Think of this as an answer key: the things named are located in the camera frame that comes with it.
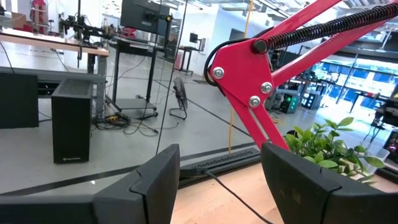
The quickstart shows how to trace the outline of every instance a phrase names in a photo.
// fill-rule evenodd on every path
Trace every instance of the spring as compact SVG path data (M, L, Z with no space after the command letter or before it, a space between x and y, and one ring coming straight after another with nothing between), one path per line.
M373 9L334 19L324 24L317 24L284 34L275 35L265 41L267 42L268 50L281 49L290 45L360 28L375 22L391 19L395 16L398 16L398 3L376 6Z

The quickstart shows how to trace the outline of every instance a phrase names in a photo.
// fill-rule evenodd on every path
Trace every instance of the computer monitor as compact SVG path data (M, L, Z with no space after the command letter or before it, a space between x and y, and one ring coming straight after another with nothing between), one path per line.
M167 35L168 23L159 15L168 16L170 8L148 0L123 0L120 25L162 36Z
M189 35L189 42L197 43L198 42L198 34L191 33Z

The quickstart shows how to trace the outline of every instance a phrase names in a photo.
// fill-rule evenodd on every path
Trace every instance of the table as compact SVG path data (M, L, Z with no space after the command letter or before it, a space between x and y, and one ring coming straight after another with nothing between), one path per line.
M141 119L151 118L157 116L156 106L150 103L150 92L152 89L152 81L154 79L154 69L156 61L156 53L163 50L163 47L156 46L151 43L142 43L138 41L128 40L121 37L115 37L116 42L109 42L109 45L116 49L115 58L115 69L113 76L113 95L112 98L106 96L106 101L111 103L118 111L122 110L153 110L153 114L144 115ZM152 60L150 62L149 78L146 97L131 98L131 99L117 99L118 93L118 80L119 80L119 58L120 53L134 54L145 57L150 57Z
M180 68L175 68L174 70L180 71L180 72L186 72L186 73L191 73L191 75L193 75L193 71L189 70L189 63L191 62L191 55L192 55L192 51L197 51L199 52L199 49L196 49L194 47L179 47L179 50L183 51L182 54L182 62L181 62L181 67ZM184 61L185 61L185 54L189 53L188 56L188 63L187 63L187 69L184 69Z
M261 164L223 175L220 180L272 223L282 224L262 171ZM379 176L373 187L384 192L398 192L398 185ZM195 184L177 192L173 224L261 224L264 223L215 180Z
M3 28L0 31L0 41L12 42L15 44L33 45L39 47L47 47L53 49L71 50L79 52L80 49L83 53L88 54L88 73L75 73L75 72L57 72L45 71L35 69L13 68L16 74L21 75L34 75L38 80L53 80L62 81L66 78L73 78L78 80L91 80L96 85L96 115L102 116L104 111L104 89L106 82L106 58L109 52L102 48L94 46L81 45L77 40L64 39L60 37L52 37L41 34L33 34L14 29ZM94 72L95 57L98 56L98 74ZM13 73L9 67L0 67L0 72Z
M356 101L358 100L359 96L364 96L364 97L368 97L368 98L372 98L372 99L373 99L373 97L368 96L368 93L367 93L367 92L356 91L355 93L356 93L356 97L355 97L355 100L354 100L353 105L351 106L351 109L350 109L349 113L352 113L352 112L353 112L353 109L354 109L354 107L355 107ZM379 96L376 100L386 102L388 99L389 99L388 97Z

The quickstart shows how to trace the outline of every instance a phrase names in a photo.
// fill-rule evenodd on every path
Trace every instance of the concrete floor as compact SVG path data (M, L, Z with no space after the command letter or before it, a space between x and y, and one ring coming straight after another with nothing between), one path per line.
M37 68L64 71L57 55L49 49L40 49L25 45L3 43L13 67ZM114 69L114 51L108 59L107 93L112 95L112 73ZM133 55L121 55L119 74L128 71L118 81L118 98L134 98L135 95L145 95L149 74L150 59ZM0 49L0 66L8 67L5 53ZM159 116L144 121L144 124L159 128L164 114L169 85L172 74L171 64L157 59L154 82L152 84L151 102L157 105ZM188 118L185 121L169 116L168 109L177 107L174 95L167 102L165 128L160 139L160 150L172 143L180 144L182 165L201 161L211 157L226 154L214 154L216 149L228 147L229 112L231 106L217 88L197 84L193 80L201 80L198 75L186 75L174 72L173 78L181 77L185 82L188 102ZM48 99L39 100L39 110L51 116L51 102ZM130 116L141 116L143 111L124 111ZM278 114L284 124L277 124L279 131L285 134L293 126L308 128L313 122L324 123L323 118L338 122L345 115L336 115L326 109L309 111L299 108L295 114ZM252 147L253 140L246 128L235 115L233 130L233 145L236 150ZM363 126L352 125L356 131L342 135L348 146L361 144L367 133ZM2 129L0 130L0 194L15 192L15 194L35 195L69 195L91 194L112 184L125 175L118 172L127 167L138 166L155 155L159 136L147 137L137 132L126 136L122 131L93 131L90 146L90 161L82 164L54 165L52 162L52 124L44 122L38 128ZM372 147L380 148L383 138L377 139ZM116 170L115 175L106 175L108 171Z

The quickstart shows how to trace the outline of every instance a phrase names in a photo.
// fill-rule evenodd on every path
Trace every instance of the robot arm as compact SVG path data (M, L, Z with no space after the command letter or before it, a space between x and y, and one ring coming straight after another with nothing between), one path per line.
M215 81L213 85L225 94L259 149L266 142L267 134L273 144L289 150L264 108L264 102L274 88L398 16L398 0L391 0L385 6L298 29L339 2L340 0L317 0L274 28L251 39L237 40L233 44L230 42L215 52L213 64L205 75L209 75ZM331 37L271 72L268 50L325 36Z

